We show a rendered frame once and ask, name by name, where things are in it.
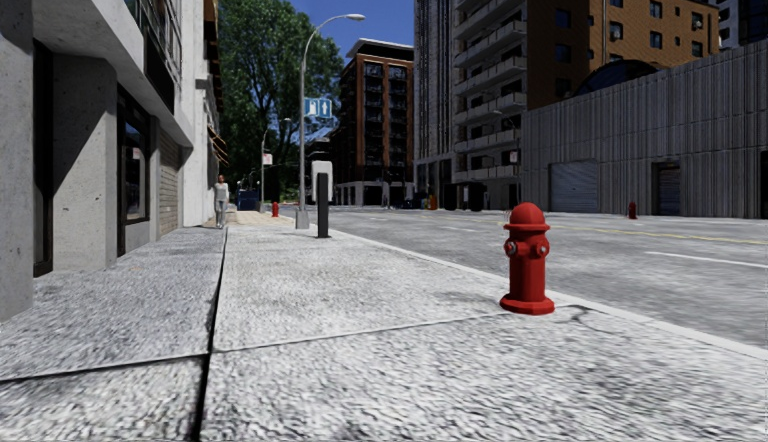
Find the red brick building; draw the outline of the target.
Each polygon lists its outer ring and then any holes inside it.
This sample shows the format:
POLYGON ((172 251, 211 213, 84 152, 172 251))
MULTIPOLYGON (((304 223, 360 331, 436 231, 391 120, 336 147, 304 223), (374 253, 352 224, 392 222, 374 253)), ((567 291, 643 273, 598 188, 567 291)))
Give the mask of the red brick building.
POLYGON ((415 191, 414 49, 361 38, 347 56, 338 126, 330 133, 334 200, 400 207, 415 191))

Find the pale concrete building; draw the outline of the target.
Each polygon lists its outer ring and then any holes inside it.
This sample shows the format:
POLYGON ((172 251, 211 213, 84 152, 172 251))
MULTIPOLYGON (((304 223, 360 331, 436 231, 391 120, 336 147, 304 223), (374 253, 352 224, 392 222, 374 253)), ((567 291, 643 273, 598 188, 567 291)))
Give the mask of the pale concrete building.
POLYGON ((203 0, 0 0, 0 322, 191 223, 203 0))

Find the grey street lamp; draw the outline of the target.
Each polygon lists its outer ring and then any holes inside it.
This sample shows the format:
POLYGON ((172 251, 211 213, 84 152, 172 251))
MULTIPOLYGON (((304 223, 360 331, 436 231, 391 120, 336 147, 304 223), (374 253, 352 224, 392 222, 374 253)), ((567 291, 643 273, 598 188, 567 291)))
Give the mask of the grey street lamp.
POLYGON ((349 13, 330 17, 323 21, 321 24, 314 27, 312 34, 309 36, 300 65, 299 76, 299 206, 296 211, 296 224, 297 230, 306 230, 309 228, 309 215, 306 209, 306 184, 305 184, 305 110, 304 110, 304 84, 308 51, 313 38, 320 32, 320 30, 328 23, 338 19, 349 19, 354 21, 364 21, 366 16, 360 13, 349 13))
POLYGON ((296 162, 294 120, 281 117, 266 125, 261 135, 259 182, 261 201, 280 202, 292 184, 296 162))

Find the short dark post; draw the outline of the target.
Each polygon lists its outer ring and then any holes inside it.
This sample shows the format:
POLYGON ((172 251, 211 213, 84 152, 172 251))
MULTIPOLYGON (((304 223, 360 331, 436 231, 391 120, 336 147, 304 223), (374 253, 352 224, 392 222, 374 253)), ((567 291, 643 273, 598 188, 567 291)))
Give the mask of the short dark post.
POLYGON ((329 175, 319 172, 316 178, 318 238, 329 238, 329 175))

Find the brown brick building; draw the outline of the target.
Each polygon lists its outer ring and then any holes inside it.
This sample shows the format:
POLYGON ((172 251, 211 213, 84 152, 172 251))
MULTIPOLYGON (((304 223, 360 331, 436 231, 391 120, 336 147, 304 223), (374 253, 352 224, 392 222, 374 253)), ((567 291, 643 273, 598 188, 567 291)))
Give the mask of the brown brick building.
POLYGON ((442 206, 506 208, 522 194, 524 112, 573 96, 618 60, 678 66, 721 47, 700 0, 454 0, 451 142, 430 172, 442 206))

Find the glass tower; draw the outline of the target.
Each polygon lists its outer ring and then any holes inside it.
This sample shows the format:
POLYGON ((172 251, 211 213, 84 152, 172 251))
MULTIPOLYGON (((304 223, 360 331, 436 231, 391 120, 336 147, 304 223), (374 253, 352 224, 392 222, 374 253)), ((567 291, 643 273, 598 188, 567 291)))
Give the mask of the glass tower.
POLYGON ((454 28, 462 0, 414 0, 414 171, 416 192, 444 205, 454 162, 454 28))

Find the grey ribbed concrete building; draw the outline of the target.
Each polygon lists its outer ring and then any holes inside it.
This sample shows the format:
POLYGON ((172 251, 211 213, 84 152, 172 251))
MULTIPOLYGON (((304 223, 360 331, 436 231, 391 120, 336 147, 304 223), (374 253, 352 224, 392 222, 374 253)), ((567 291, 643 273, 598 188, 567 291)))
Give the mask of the grey ribbed concrete building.
POLYGON ((768 39, 525 114, 548 212, 768 219, 768 39))

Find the person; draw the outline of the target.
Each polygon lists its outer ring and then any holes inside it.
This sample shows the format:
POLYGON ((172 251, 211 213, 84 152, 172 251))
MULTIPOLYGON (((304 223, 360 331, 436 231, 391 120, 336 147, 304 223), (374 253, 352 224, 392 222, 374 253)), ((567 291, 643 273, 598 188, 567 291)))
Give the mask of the person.
POLYGON ((229 205, 229 186, 222 174, 218 175, 214 185, 215 197, 214 207, 216 212, 216 227, 223 229, 226 223, 226 212, 229 205))

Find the trees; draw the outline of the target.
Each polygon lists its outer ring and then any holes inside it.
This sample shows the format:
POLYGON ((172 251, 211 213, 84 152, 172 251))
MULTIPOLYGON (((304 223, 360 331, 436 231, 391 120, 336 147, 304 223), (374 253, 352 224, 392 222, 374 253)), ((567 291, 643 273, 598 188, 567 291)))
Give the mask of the trees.
MULTIPOLYGON (((313 26, 286 0, 221 0, 219 15, 226 173, 230 179, 258 182, 263 130, 289 117, 297 158, 292 184, 283 194, 292 195, 299 183, 300 65, 313 26)), ((337 98, 343 66, 335 41, 316 35, 308 51, 304 96, 337 98)))

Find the white concrete building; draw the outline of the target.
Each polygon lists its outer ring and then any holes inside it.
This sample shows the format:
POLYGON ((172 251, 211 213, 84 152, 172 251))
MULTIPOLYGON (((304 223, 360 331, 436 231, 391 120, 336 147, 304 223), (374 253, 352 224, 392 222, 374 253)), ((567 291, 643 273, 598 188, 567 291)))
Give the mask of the white concrete building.
POLYGON ((181 0, 180 108, 190 124, 191 146, 181 152, 179 225, 202 225, 214 217, 214 184, 227 148, 220 137, 223 90, 219 1, 181 0))

